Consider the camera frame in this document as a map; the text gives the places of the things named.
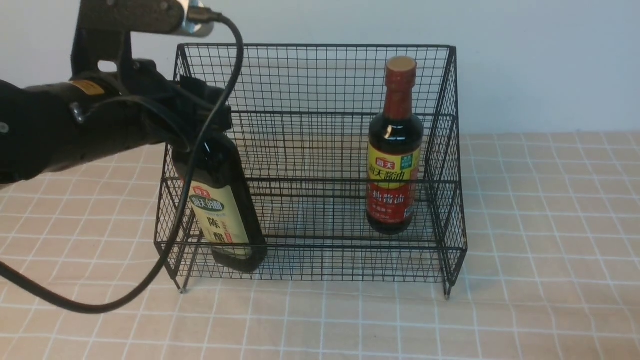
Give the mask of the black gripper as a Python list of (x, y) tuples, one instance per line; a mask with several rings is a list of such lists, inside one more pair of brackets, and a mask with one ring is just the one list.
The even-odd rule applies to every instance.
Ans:
[(159, 143), (196, 151), (231, 128), (232, 79), (223, 88), (185, 75), (168, 80), (146, 59), (120, 61), (113, 79), (118, 94), (107, 101), (110, 151)]

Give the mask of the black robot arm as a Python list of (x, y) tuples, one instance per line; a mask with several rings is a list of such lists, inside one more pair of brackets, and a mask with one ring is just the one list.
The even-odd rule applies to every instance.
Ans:
[(2, 81), (1, 187), (163, 142), (192, 150), (218, 101), (212, 129), (230, 130), (224, 89), (168, 80), (142, 59), (124, 75), (89, 71), (28, 88)]

